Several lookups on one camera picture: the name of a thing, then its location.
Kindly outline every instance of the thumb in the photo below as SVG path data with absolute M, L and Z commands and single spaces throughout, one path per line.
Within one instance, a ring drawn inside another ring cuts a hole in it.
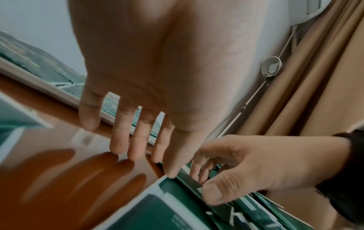
M 202 197 L 210 205 L 219 205 L 266 188 L 256 172 L 246 164 L 224 170 L 204 184 Z

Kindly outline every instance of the wooden table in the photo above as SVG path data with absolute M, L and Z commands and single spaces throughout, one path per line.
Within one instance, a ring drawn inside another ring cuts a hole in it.
M 35 110 L 39 117 L 54 127 L 25 130 L 0 165 L 2 190 L 0 191 L 0 207 L 3 210 L 7 207 L 12 210 L 7 209 L 6 213 L 0 211 L 0 229 L 6 229 L 5 226 L 28 229 L 31 227 L 90 229 L 107 218 L 110 212 L 127 204 L 130 199 L 163 175 L 163 172 L 148 160 L 148 157 L 133 163 L 126 160 L 126 155 L 121 155 L 117 159 L 112 153 L 105 153 L 109 151 L 112 126 L 102 122 L 95 132 L 87 132 L 80 127 L 77 110 L 1 74 L 0 91 L 25 107 Z M 122 164 L 122 166 L 119 169 L 109 169 L 114 167 L 111 166 L 114 164 Z M 103 175 L 101 180 L 101 174 L 104 171 L 104 174 L 107 174 L 106 170 L 109 170 L 109 175 Z M 97 176 L 100 177 L 99 180 L 95 180 L 94 184 L 90 183 Z M 79 184 L 70 185 L 76 180 Z M 80 194 L 79 191 L 83 186 L 88 188 L 84 194 Z M 39 194 L 44 191 L 47 193 L 40 196 Z M 117 193 L 120 193 L 119 197 L 122 199 L 113 198 L 113 195 Z M 37 196 L 38 203 L 35 202 L 35 205 L 30 208 L 29 205 L 24 206 L 25 203 L 36 200 L 37 198 L 34 197 Z M 68 205 L 68 210 L 65 210 L 64 204 L 69 202 L 70 197 L 74 199 L 73 204 L 77 203 L 77 205 L 76 207 L 71 205 L 71 208 Z M 29 219 L 33 225 L 26 221 L 24 224 L 18 224 L 16 220 L 25 207 L 27 207 L 27 213 L 34 211 L 38 213 L 37 216 L 44 215 L 40 222 L 41 227 L 37 226 L 34 216 Z M 54 212 L 52 217 L 47 218 L 47 214 L 52 212 Z M 88 220 L 93 212 L 99 213 L 92 220 Z

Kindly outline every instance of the black sleeve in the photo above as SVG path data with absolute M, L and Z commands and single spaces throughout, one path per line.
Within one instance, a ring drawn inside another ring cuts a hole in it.
M 351 149 L 348 161 L 333 178 L 316 188 L 328 198 L 331 205 L 350 222 L 364 224 L 364 132 L 339 133 L 334 136 L 348 138 Z

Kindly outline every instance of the curtain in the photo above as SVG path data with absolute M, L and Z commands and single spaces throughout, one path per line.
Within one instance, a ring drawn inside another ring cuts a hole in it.
M 236 134 L 328 136 L 364 120 L 363 17 L 364 0 L 332 2 Z M 316 230 L 337 218 L 313 188 L 267 196 Z

